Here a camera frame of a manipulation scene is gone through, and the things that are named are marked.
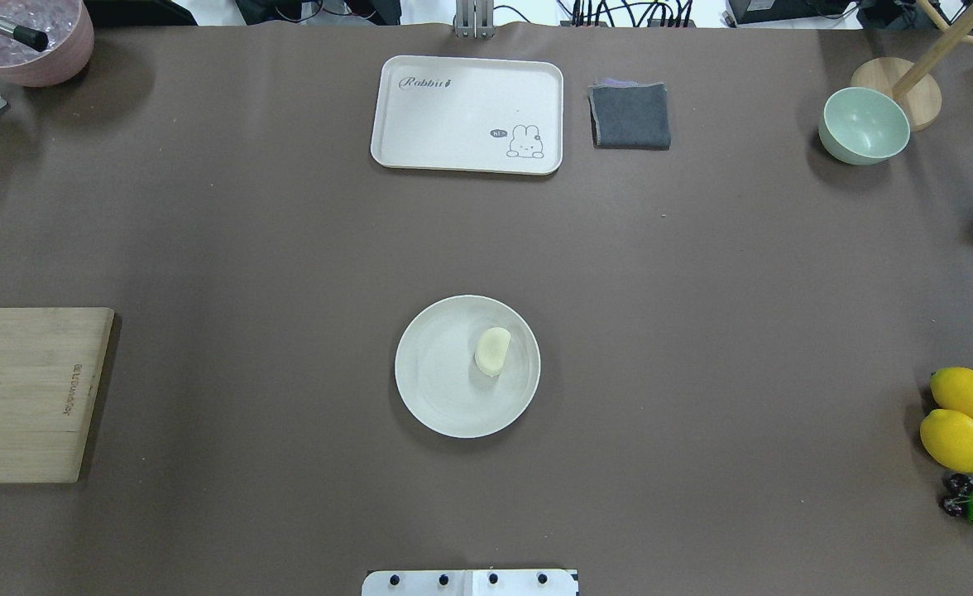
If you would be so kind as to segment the wooden mug tree stand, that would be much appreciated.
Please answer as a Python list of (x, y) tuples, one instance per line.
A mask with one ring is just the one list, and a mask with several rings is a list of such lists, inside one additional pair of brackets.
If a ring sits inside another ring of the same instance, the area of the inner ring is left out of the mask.
[(942, 95), (932, 69), (960, 44), (973, 44), (973, 4), (948, 24), (929, 1), (918, 1), (918, 7), (942, 32), (925, 54), (911, 63), (904, 58), (872, 58), (858, 67), (850, 85), (873, 89), (893, 99), (906, 114), (911, 131), (920, 132), (939, 117)]

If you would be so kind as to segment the white steamed bun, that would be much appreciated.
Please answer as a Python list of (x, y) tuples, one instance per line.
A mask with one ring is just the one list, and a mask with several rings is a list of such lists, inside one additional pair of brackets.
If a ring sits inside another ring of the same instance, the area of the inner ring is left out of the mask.
[(472, 357), (480, 371), (487, 377), (497, 377), (506, 363), (510, 347), (510, 331), (502, 327), (486, 329), (477, 340)]

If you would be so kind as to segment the dark cherries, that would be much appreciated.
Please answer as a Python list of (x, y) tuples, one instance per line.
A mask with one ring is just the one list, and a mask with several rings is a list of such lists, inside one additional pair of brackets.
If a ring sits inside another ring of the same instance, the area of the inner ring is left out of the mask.
[(949, 517), (968, 517), (968, 502), (973, 492), (973, 478), (964, 473), (952, 473), (943, 479), (947, 494), (939, 501), (939, 507)]

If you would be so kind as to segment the metal rod black tip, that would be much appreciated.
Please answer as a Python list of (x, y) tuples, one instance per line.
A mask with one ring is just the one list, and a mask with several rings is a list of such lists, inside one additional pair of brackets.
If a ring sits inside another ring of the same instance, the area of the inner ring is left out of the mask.
[(0, 17), (0, 35), (13, 39), (18, 44), (29, 46), (36, 52), (44, 52), (49, 45), (49, 37), (44, 31), (22, 26), (2, 17)]

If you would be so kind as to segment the grey folded cloth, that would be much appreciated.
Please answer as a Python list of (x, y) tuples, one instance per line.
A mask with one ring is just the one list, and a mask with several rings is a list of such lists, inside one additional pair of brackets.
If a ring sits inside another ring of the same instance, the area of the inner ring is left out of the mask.
[(660, 150), (671, 147), (665, 83), (605, 79), (588, 88), (596, 147)]

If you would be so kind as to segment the yellow lemon far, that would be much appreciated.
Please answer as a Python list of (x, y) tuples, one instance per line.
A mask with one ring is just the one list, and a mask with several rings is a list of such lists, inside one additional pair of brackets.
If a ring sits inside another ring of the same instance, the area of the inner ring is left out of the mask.
[(973, 419), (973, 369), (940, 368), (929, 378), (934, 403), (944, 410), (963, 412)]

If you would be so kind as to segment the aluminium frame post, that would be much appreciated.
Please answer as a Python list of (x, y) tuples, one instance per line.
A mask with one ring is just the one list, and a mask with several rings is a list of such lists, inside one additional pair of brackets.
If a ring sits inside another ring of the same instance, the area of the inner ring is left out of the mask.
[(457, 0), (453, 31), (457, 38), (489, 39), (496, 34), (493, 0)]

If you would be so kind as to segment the mint green bowl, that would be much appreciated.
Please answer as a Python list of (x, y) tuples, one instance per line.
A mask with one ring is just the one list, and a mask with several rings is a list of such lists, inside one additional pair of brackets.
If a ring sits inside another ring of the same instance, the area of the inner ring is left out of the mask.
[(905, 150), (913, 129), (898, 103), (866, 87), (839, 89), (824, 104), (817, 135), (833, 158), (869, 166)]

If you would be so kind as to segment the pink bowl of ice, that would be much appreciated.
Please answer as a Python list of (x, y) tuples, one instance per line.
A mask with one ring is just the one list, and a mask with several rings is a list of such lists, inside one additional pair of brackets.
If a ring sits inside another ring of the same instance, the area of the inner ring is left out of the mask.
[(0, 79), (48, 87), (90, 61), (94, 29), (84, 1), (0, 1)]

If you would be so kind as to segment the cream rabbit tray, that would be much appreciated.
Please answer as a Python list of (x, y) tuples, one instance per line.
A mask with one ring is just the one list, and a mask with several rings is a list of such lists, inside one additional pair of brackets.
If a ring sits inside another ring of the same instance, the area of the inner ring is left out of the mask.
[(543, 61), (393, 56), (370, 152), (396, 169), (550, 175), (563, 159), (563, 73)]

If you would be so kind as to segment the bamboo cutting board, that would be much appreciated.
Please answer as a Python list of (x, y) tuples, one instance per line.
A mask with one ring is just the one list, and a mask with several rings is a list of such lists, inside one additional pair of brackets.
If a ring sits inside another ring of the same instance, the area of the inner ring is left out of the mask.
[(113, 317), (0, 308), (0, 484), (78, 482)]

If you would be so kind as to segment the yellow lemon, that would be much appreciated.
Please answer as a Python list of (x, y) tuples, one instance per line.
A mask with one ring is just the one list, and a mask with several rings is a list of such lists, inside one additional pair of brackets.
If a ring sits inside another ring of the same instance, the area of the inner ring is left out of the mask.
[(943, 467), (973, 474), (973, 418), (954, 410), (932, 410), (920, 423), (927, 453)]
[(944, 410), (963, 412), (973, 419), (973, 369), (940, 368), (929, 378), (934, 403)]

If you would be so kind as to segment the yellow lemon near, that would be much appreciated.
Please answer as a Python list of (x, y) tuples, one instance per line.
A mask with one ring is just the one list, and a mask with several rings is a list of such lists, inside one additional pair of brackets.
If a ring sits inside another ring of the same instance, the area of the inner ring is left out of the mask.
[(954, 410), (932, 410), (920, 423), (927, 453), (943, 467), (973, 474), (973, 418)]

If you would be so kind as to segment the cream round plate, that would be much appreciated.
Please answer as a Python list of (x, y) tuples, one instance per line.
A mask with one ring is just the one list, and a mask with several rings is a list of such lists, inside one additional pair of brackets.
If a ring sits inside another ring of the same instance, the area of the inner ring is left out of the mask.
[[(498, 376), (475, 361), (484, 332), (510, 333)], [(539, 388), (542, 356), (525, 318), (487, 296), (452, 296), (412, 318), (397, 343), (393, 374), (400, 399), (423, 426), (459, 439), (489, 436), (527, 410)]]

